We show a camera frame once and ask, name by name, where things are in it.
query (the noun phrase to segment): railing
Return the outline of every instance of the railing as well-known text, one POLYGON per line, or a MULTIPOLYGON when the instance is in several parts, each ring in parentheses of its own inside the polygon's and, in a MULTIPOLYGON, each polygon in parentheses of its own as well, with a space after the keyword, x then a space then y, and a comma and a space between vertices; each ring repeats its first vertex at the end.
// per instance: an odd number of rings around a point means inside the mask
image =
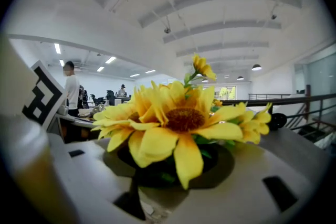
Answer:
POLYGON ((285 127, 291 129, 291 130, 298 130, 302 129, 304 127, 317 125, 314 127, 314 130, 310 133, 304 134, 302 136, 304 137, 312 137, 315 134, 318 134, 319 132, 325 130, 326 128, 332 126, 332 124, 328 125, 327 123, 324 123, 322 118, 322 112, 331 108, 335 108, 336 104, 329 105, 327 107, 323 107, 323 101, 328 99, 336 98, 336 93, 334 94, 325 94, 325 95, 315 95, 310 97, 297 97, 297 98, 282 98, 282 99, 263 99, 263 100, 234 100, 234 101, 222 101, 223 105, 232 105, 232 104, 238 104, 240 102, 247 103, 247 106, 266 106, 267 103, 272 102, 272 106, 269 109, 269 113, 273 113, 273 106, 275 105, 290 105, 290 104, 302 104, 300 109, 297 111, 294 115, 286 115, 287 118, 287 124, 285 127), (319 109, 313 110, 313 111, 307 111, 307 106, 310 106, 311 102, 319 101, 319 109), (314 113, 318 113, 317 117, 309 117, 314 113), (300 125, 298 124, 301 122, 302 119, 307 119, 307 124, 300 125))
POLYGON ((268 99, 282 99, 284 96, 290 96, 290 93, 249 93, 248 98, 250 100, 268 100, 268 99))

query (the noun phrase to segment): white ceiling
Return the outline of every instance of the white ceiling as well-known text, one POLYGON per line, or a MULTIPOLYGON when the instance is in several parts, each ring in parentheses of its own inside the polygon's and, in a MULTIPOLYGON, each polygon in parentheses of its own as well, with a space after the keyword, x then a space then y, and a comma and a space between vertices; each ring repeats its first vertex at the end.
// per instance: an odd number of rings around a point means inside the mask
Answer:
MULTIPOLYGON (((270 50, 285 43, 284 33, 315 3, 315 0, 63 1, 117 16, 156 40, 158 46, 172 48, 187 69, 193 53, 198 52, 219 76, 230 72, 249 74, 253 64, 263 63, 270 50), (167 27, 171 28, 170 34, 164 32, 167 27)), ((37 46, 48 63, 58 64, 53 44, 37 46)), ((95 70, 104 65, 103 72, 117 72, 121 77, 148 71, 120 59, 105 65, 109 55, 98 57, 96 52, 66 46, 62 49, 64 60, 72 60, 83 69, 95 70)))

